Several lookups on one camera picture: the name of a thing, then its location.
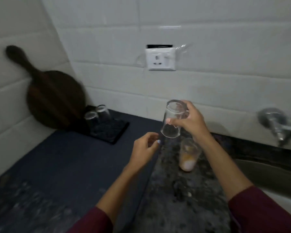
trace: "faucet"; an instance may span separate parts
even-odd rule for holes
[[[277,108],[266,108],[258,112],[261,125],[270,129],[277,138],[278,146],[284,146],[291,138],[291,126],[287,125],[286,114]]]

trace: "power outlet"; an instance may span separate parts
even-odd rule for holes
[[[175,71],[176,50],[173,47],[146,49],[148,70]]]

